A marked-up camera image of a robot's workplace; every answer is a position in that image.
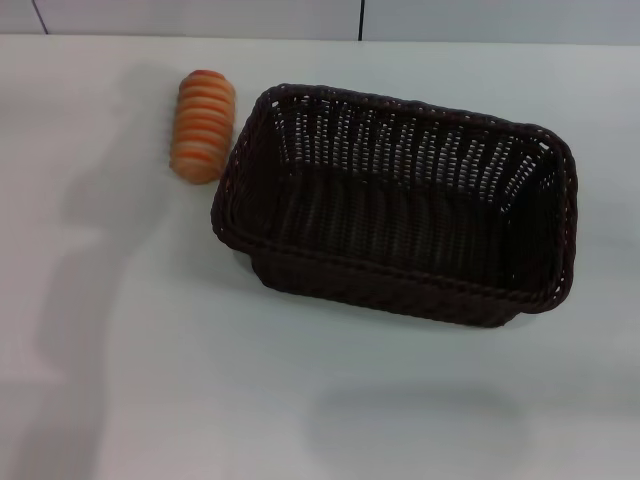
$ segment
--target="dark brown wicker basket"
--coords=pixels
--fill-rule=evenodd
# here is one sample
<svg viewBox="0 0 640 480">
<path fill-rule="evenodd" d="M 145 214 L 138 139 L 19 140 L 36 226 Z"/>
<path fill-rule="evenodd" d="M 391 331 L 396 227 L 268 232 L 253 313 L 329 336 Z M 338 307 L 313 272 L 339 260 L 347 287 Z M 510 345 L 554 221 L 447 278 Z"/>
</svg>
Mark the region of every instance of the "dark brown wicker basket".
<svg viewBox="0 0 640 480">
<path fill-rule="evenodd" d="M 573 280 L 578 182 L 548 130 L 280 85 L 260 96 L 211 218 L 271 288 L 496 327 Z"/>
</svg>

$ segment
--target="white tabletop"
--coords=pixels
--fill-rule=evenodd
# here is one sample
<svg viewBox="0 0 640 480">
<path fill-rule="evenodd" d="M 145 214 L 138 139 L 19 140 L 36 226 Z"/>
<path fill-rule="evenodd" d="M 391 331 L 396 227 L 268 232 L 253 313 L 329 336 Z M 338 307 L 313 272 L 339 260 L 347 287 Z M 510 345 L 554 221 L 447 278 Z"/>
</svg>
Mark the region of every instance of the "white tabletop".
<svg viewBox="0 0 640 480">
<path fill-rule="evenodd" d="M 0 37 L 0 478 L 640 478 L 640 48 Z M 492 331 L 263 287 L 167 166 L 180 79 L 544 125 L 569 299 Z"/>
</svg>

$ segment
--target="woven pattern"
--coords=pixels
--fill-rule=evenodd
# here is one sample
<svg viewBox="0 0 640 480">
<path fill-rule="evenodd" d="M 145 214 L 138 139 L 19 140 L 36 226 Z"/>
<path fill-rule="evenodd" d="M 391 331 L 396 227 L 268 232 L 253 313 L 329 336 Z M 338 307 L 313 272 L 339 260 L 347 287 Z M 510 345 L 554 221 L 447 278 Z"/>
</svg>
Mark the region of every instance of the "woven pattern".
<svg viewBox="0 0 640 480">
<path fill-rule="evenodd" d="M 561 303 L 571 152 L 535 125 L 329 87 L 265 92 L 212 209 L 275 289 L 475 326 Z"/>
</svg>

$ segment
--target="basket rim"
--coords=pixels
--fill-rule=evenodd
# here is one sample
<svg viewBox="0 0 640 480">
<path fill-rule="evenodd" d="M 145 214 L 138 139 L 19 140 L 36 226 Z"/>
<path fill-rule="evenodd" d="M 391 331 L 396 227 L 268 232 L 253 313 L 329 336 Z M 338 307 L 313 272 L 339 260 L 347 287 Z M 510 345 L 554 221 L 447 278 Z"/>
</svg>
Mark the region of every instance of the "basket rim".
<svg viewBox="0 0 640 480">
<path fill-rule="evenodd" d="M 398 113 L 413 114 L 419 117 L 439 118 L 439 121 L 474 125 L 490 130 L 500 130 L 505 133 L 526 134 L 541 141 L 548 142 L 553 149 L 555 158 L 559 161 L 557 169 L 561 175 L 563 195 L 560 198 L 558 209 L 560 212 L 560 225 L 558 231 L 558 248 L 556 249 L 555 271 L 548 284 L 536 291 L 513 290 L 499 288 L 459 280 L 454 277 L 436 275 L 417 270 L 405 270 L 397 267 L 381 265 L 364 259 L 354 259 L 335 254 L 329 254 L 312 249 L 304 249 L 293 245 L 274 242 L 266 238 L 258 237 L 233 222 L 229 211 L 228 195 L 225 188 L 229 172 L 237 162 L 237 146 L 246 136 L 247 126 L 258 120 L 259 110 L 272 108 L 272 103 L 282 98 L 297 95 L 321 96 L 328 100 L 348 101 L 352 104 L 370 106 L 374 109 L 385 108 Z M 572 183 L 572 189 L 567 188 L 567 183 Z M 374 274 L 394 281 L 406 281 L 422 285 L 429 285 L 442 290 L 457 291 L 461 296 L 477 296 L 489 298 L 493 301 L 508 304 L 526 313 L 541 313 L 551 310 L 562 303 L 571 289 L 573 282 L 573 259 L 575 257 L 575 232 L 577 225 L 577 176 L 575 161 L 567 144 L 551 130 L 531 123 L 516 123 L 499 117 L 475 113 L 467 110 L 449 109 L 430 105 L 421 101 L 401 100 L 378 94 L 361 93 L 324 85 L 311 86 L 300 84 L 280 84 L 269 88 L 258 97 L 251 115 L 248 117 L 245 128 L 238 137 L 229 163 L 220 180 L 216 192 L 214 204 L 211 210 L 211 219 L 214 232 L 219 239 L 230 248 L 242 251 L 249 255 L 278 255 L 290 259 L 300 259 L 323 264 L 331 264 L 339 268 L 360 270 L 367 274 Z"/>
</svg>

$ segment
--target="wall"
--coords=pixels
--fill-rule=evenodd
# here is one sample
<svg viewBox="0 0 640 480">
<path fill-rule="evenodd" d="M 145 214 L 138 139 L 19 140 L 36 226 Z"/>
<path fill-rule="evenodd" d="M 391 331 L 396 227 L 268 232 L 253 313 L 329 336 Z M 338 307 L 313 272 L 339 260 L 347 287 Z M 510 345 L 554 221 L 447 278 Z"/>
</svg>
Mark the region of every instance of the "wall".
<svg viewBox="0 0 640 480">
<path fill-rule="evenodd" d="M 0 0 L 0 33 L 43 33 L 30 0 Z"/>
<path fill-rule="evenodd" d="M 640 44 L 638 0 L 367 0 L 365 40 Z"/>
<path fill-rule="evenodd" d="M 52 33 L 355 40 L 360 0 L 39 0 Z"/>
<path fill-rule="evenodd" d="M 0 33 L 355 40 L 361 0 L 0 0 Z M 364 40 L 640 45 L 637 0 L 366 0 Z"/>
</svg>

